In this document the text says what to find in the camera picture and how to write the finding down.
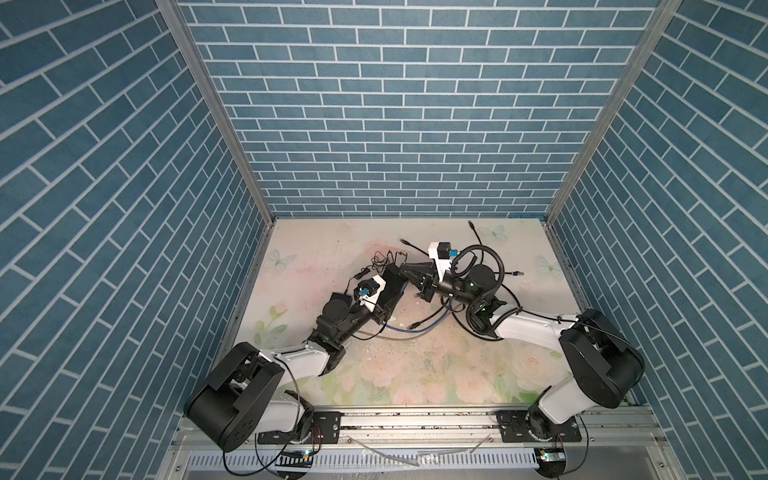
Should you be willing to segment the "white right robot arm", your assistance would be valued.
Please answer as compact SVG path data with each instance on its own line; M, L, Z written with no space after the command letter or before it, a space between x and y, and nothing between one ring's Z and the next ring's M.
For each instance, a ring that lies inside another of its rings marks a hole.
M400 267L426 301L440 300L463 307L465 330L488 341L519 340L561 354L568 376L544 389L526 414L538 436L568 426L593 407L616 408L641 379L645 360L600 311L588 309L573 316L526 311L519 302L497 297L503 288L503 271L476 264L462 273L439 261L406 263Z

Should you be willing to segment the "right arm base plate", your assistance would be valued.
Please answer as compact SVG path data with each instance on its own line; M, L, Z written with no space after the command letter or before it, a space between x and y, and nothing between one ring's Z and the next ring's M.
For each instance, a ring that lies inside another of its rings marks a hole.
M495 419L504 443L582 441L582 434L574 417L565 423L556 424L534 408L499 410L495 412Z

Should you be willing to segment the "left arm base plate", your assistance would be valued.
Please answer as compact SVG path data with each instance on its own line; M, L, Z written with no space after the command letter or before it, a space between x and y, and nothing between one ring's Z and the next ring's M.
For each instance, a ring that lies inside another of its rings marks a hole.
M272 428L257 434L259 444L285 444L290 442L306 443L314 436L316 443L337 444L341 429L342 413L340 411L305 412L298 420L289 424L290 430Z

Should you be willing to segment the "aluminium front rail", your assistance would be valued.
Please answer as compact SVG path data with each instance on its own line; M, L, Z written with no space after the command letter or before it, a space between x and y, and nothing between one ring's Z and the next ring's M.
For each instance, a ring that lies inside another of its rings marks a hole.
M662 447L666 435L648 407L588 410L550 438L532 434L521 405L463 406L318 406L315 421L322 446L481 447L590 446Z

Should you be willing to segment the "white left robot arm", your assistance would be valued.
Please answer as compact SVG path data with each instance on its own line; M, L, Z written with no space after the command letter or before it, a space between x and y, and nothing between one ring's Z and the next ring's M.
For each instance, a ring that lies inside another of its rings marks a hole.
M240 342L217 363L186 400L184 415L223 452L264 434L275 442L299 442L314 429L315 407L298 381L321 377L341 362L346 344L366 341L362 327L384 327L408 283L399 267L362 279L351 294L334 292L306 340L260 350Z

